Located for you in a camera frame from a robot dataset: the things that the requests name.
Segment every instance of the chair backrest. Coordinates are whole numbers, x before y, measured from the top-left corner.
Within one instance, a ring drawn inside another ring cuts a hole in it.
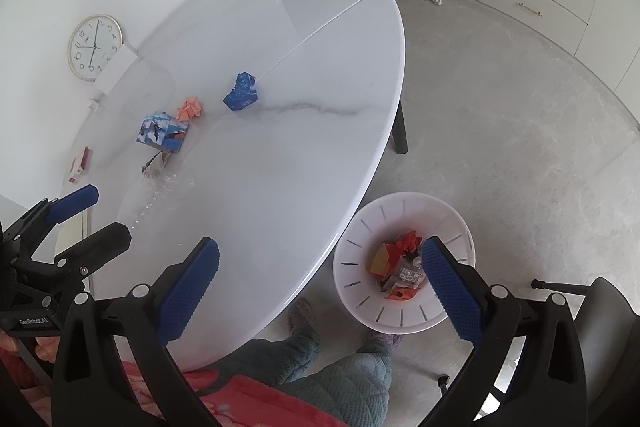
[[[575,317],[584,360],[589,423],[626,425],[640,414],[640,317],[609,281],[591,284]]]

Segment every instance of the clock face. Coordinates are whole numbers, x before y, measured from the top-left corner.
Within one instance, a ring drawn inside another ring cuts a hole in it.
[[[108,15],[93,15],[82,21],[71,35],[69,65],[83,80],[95,80],[121,45],[118,23]]]

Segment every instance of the cabinet door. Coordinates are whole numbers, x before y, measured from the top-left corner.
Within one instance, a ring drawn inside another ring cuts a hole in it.
[[[586,24],[552,0],[480,0],[542,33],[574,54]]]
[[[640,0],[596,0],[575,58],[615,90],[639,47]]]
[[[636,54],[615,93],[636,120],[640,121],[640,52]]]

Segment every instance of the metal rod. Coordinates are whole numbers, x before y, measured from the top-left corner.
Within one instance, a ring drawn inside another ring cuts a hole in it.
[[[523,2],[519,2],[518,6],[522,6],[524,9],[529,10],[530,12],[535,13],[537,16],[542,17],[542,13],[540,13],[539,11],[534,10],[533,8],[529,8],[526,4],[524,4]]]
[[[531,281],[532,288],[539,288],[545,290],[552,290],[554,292],[572,293],[573,295],[587,295],[589,288],[584,284],[562,284],[557,282],[546,282],[539,279],[533,279]]]
[[[442,375],[438,377],[438,387],[442,396],[447,392],[447,386],[449,385],[449,375]]]

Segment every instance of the teal pants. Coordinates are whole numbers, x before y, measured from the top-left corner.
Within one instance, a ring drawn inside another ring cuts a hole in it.
[[[315,405],[351,427],[380,427],[385,421],[391,385],[388,345],[368,341],[354,355],[301,378],[318,357],[319,349],[320,338],[315,331],[296,332],[279,342],[249,341],[207,365],[206,369],[217,370],[220,377],[214,387],[199,394],[222,388],[234,375],[245,375]]]

